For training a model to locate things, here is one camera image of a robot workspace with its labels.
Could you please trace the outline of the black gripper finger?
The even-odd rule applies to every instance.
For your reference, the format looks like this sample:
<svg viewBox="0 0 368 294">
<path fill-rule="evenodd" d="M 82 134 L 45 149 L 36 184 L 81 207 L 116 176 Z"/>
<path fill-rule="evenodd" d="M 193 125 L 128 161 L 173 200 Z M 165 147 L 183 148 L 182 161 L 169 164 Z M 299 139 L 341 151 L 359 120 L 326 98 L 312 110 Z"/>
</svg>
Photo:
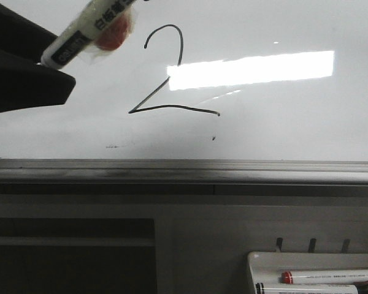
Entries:
<svg viewBox="0 0 368 294">
<path fill-rule="evenodd" d="M 40 61 L 44 50 L 56 35 L 10 10 L 0 3 L 0 50 L 12 55 Z"/>
<path fill-rule="evenodd" d="M 74 77 L 0 50 L 0 113 L 66 103 Z"/>
</svg>

